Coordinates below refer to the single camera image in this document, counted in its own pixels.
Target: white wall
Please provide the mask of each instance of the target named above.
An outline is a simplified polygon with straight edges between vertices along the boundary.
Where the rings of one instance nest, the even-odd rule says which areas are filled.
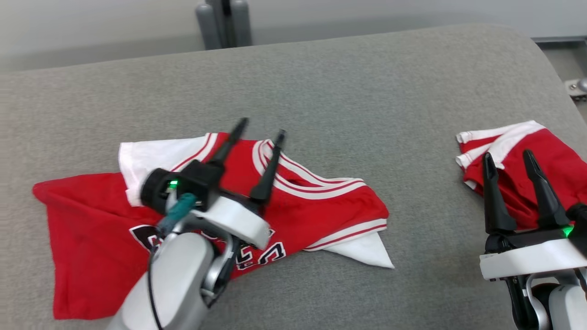
[[[0,71],[203,50],[194,0],[1,0]]]
[[[537,40],[587,37],[587,0],[248,0],[256,44],[459,23],[497,23]]]
[[[203,0],[2,0],[0,72],[203,50]],[[587,35],[587,0],[249,0],[256,44],[453,23]]]

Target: red basketball jersey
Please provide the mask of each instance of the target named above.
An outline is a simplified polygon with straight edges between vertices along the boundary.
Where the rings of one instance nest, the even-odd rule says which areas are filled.
[[[496,129],[461,132],[457,141],[463,152],[456,158],[464,171],[463,180],[480,194],[483,194],[481,156],[491,153],[500,175],[501,194],[520,230],[538,225],[534,185],[526,174],[523,159],[526,149],[533,152],[565,210],[576,203],[587,203],[587,163],[533,120]]]
[[[47,206],[56,268],[55,318],[94,319],[116,313],[145,272],[148,249],[159,244],[153,226],[162,216],[139,206],[143,180],[156,167],[179,171],[194,159],[206,161],[227,136],[123,143],[121,173],[88,174],[33,187]],[[221,186],[247,195],[264,172],[271,149],[269,140],[238,142],[225,163]],[[232,276],[300,250],[376,235],[386,228],[388,215],[363,180],[325,179],[282,154],[265,212],[272,233],[269,244],[264,250],[243,248]]]

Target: teal cable connector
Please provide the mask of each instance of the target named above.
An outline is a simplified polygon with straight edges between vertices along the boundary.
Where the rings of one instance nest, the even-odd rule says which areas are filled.
[[[164,235],[169,234],[173,230],[173,227],[191,211],[195,201],[196,197],[194,194],[182,194],[177,203],[169,209],[167,215],[159,221],[157,227]]]

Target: gray upholstery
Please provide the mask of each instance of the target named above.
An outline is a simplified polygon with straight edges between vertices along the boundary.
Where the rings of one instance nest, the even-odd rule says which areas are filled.
[[[201,136],[251,118],[325,177],[361,177],[390,210],[396,270],[300,252],[234,281],[204,329],[513,329],[505,285],[483,280],[482,199],[454,135],[535,119],[583,158],[587,125],[532,41],[461,25],[183,53],[1,78],[3,329],[54,321],[53,263],[34,183],[117,171],[120,142]]]

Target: white fabric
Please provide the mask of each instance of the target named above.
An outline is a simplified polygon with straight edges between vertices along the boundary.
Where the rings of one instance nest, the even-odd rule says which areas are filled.
[[[156,140],[142,142],[125,142],[119,148],[120,172],[126,183],[127,199],[131,206],[141,206],[140,190],[142,182],[149,173],[160,167],[166,170],[178,171],[189,161],[203,160],[212,150],[217,138],[216,133],[208,133],[195,139]],[[258,141],[252,155],[255,169],[262,174],[265,171],[267,159],[272,155],[270,140]],[[336,178],[326,179],[310,172],[307,168],[282,154],[280,165],[294,171],[305,180],[320,185],[320,187],[292,187],[287,180],[277,180],[274,186],[292,195],[307,199],[323,199],[339,196],[358,187],[365,186],[362,179]],[[394,268],[381,238],[377,231],[386,228],[386,220],[373,220],[341,230],[312,244],[307,251],[326,250],[344,255],[369,265],[385,268]]]
[[[502,135],[505,132],[507,132],[513,128],[519,127],[519,126],[527,126],[527,125],[533,125],[533,124],[537,124],[537,122],[535,122],[534,120],[529,120],[527,122],[498,127],[496,129],[470,130],[470,131],[466,131],[466,132],[461,132],[461,133],[457,134],[457,141],[459,143],[467,143],[469,141],[487,139],[489,137]]]
[[[505,170],[503,162],[516,144],[528,135],[545,128],[546,127],[536,121],[529,120],[527,122],[498,127],[496,129],[461,132],[457,134],[457,141],[462,144],[495,136],[499,137],[491,143],[458,155],[455,158],[455,161],[460,167],[466,170],[475,159],[481,157],[485,152],[489,152],[493,158],[495,168]],[[477,187],[477,184],[473,181],[465,181],[465,184],[473,190]]]

